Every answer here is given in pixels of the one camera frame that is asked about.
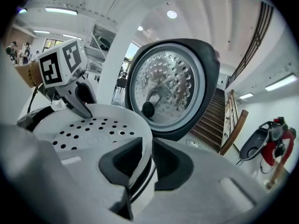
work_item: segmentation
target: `fluorescent light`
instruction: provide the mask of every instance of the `fluorescent light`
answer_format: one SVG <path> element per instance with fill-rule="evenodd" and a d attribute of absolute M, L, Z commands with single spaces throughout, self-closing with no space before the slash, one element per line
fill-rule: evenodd
<path fill-rule="evenodd" d="M 294 74 L 290 74 L 284 78 L 282 78 L 281 80 L 278 80 L 277 82 L 271 84 L 271 85 L 268 85 L 266 86 L 266 90 L 267 91 L 272 91 L 272 90 L 275 90 L 275 89 L 278 89 L 284 85 L 287 85 L 289 83 L 292 83 L 294 81 L 297 80 L 297 77 L 294 75 Z"/>
<path fill-rule="evenodd" d="M 35 33 L 50 33 L 48 31 L 34 31 Z"/>
<path fill-rule="evenodd" d="M 177 17 L 177 13 L 175 11 L 168 11 L 167 16 L 171 19 L 175 19 Z"/>
<path fill-rule="evenodd" d="M 82 38 L 80 37 L 76 37 L 76 36 L 73 36 L 73 35 L 67 35 L 67 34 L 62 34 L 63 36 L 66 36 L 66 37 L 71 37 L 71 38 L 78 38 L 79 40 L 82 40 Z"/>
<path fill-rule="evenodd" d="M 251 96 L 253 96 L 253 94 L 252 93 L 248 93 L 247 95 L 243 95 L 243 96 L 241 96 L 241 97 L 239 97 L 240 99 L 246 99 L 246 98 L 249 98 L 249 97 L 251 97 Z"/>
<path fill-rule="evenodd" d="M 25 9 L 25 8 L 22 8 L 22 9 L 19 11 L 20 14 L 21 14 L 21 13 L 25 13 L 25 12 L 27 12 L 27 9 Z"/>
<path fill-rule="evenodd" d="M 78 12 L 75 10 L 65 9 L 65 8 L 58 8 L 58 7 L 46 7 L 47 12 L 54 12 L 54 13 L 65 13 L 70 15 L 78 15 Z"/>

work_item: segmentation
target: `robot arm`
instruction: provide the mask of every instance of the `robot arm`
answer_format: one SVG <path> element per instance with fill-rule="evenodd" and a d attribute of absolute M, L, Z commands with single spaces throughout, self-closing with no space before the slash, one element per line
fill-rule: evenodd
<path fill-rule="evenodd" d="M 77 115 L 91 118 L 85 103 L 95 104 L 96 97 L 83 76 L 87 57 L 79 47 L 78 40 L 72 39 L 48 49 L 38 57 L 39 68 L 50 100 L 61 98 Z"/>

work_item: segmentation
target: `metal railing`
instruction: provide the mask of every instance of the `metal railing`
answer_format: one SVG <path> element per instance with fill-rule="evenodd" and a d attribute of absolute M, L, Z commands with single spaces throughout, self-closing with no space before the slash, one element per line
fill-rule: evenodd
<path fill-rule="evenodd" d="M 234 71 L 234 73 L 228 78 L 226 88 L 237 78 L 237 76 L 245 69 L 248 63 L 251 61 L 253 55 L 256 53 L 257 49 L 261 45 L 261 42 L 266 34 L 269 27 L 271 18 L 273 14 L 273 7 L 261 2 L 260 12 L 256 23 L 256 29 L 254 31 L 252 40 L 248 46 L 248 49 L 242 58 L 240 64 Z"/>

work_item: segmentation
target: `staircase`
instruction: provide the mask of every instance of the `staircase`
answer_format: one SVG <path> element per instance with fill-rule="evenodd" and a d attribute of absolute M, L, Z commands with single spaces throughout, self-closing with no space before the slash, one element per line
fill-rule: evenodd
<path fill-rule="evenodd" d="M 198 139 L 219 151 L 225 118 L 224 91 L 216 89 L 210 105 L 199 122 L 190 131 Z"/>

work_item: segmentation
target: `inner lid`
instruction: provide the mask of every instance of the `inner lid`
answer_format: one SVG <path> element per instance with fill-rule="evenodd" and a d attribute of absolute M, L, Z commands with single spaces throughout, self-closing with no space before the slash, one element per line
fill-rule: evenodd
<path fill-rule="evenodd" d="M 166 43 L 150 49 L 132 70 L 130 102 L 155 131 L 179 129 L 202 103 L 205 75 L 185 46 Z"/>

